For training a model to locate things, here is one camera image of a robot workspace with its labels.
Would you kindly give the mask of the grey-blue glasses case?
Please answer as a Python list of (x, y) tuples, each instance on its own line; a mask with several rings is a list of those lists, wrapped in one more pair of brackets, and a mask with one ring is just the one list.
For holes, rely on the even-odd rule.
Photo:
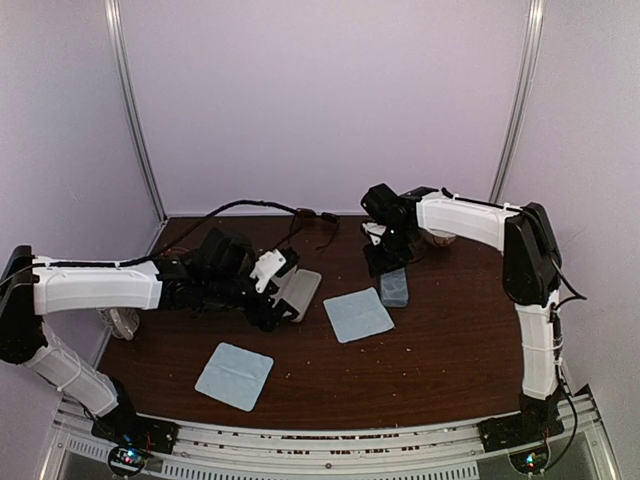
[(388, 308), (405, 308), (409, 303), (407, 274), (404, 268), (382, 274), (379, 279), (381, 303)]

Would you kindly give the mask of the pink glasses case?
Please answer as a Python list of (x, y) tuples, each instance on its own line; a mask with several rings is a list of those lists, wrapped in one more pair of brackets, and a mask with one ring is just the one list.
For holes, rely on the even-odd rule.
[(273, 277), (272, 282), (278, 287), (276, 300), (283, 299), (296, 314), (289, 317), (290, 323), (300, 323), (322, 280), (322, 275), (315, 271), (294, 267), (282, 277)]

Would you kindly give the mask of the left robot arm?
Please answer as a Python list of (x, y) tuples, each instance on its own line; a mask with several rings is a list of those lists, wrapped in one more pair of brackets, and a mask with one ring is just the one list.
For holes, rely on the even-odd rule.
[(238, 309), (251, 325), (271, 332), (302, 315), (277, 283), (291, 279), (298, 261), (292, 248), (257, 255), (248, 238), (217, 228), (183, 254), (122, 262), (53, 260), (21, 245), (1, 277), (1, 359), (33, 369), (121, 443), (133, 444), (144, 424), (122, 384), (46, 332), (44, 316), (88, 309)]

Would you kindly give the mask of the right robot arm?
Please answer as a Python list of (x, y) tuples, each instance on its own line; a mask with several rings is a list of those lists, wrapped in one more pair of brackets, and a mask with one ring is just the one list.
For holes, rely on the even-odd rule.
[(373, 276), (415, 261), (424, 234), (465, 238), (501, 254), (502, 286), (516, 309), (524, 362), (512, 430), (519, 440), (535, 440), (550, 426), (559, 401), (563, 344), (557, 313), (562, 259), (545, 208), (492, 204), (446, 188), (397, 194), (385, 183), (369, 188), (360, 204), (370, 217), (362, 225), (370, 239), (363, 253)]

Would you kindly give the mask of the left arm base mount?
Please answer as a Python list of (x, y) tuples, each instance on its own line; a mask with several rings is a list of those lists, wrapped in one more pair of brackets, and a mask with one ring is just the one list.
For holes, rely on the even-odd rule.
[(130, 478), (159, 472), (163, 455), (173, 453), (179, 427), (176, 423), (141, 417), (126, 433), (117, 433), (102, 422), (94, 422), (91, 434), (113, 443), (107, 466), (117, 477)]

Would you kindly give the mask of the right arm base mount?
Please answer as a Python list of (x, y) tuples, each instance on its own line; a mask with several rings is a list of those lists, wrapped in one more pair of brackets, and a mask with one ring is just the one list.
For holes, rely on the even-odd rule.
[(521, 429), (521, 414), (492, 417), (481, 421), (477, 428), (485, 453), (506, 450), (511, 466), (520, 474), (542, 474), (551, 464), (549, 440), (565, 429), (561, 420), (553, 420), (532, 434)]

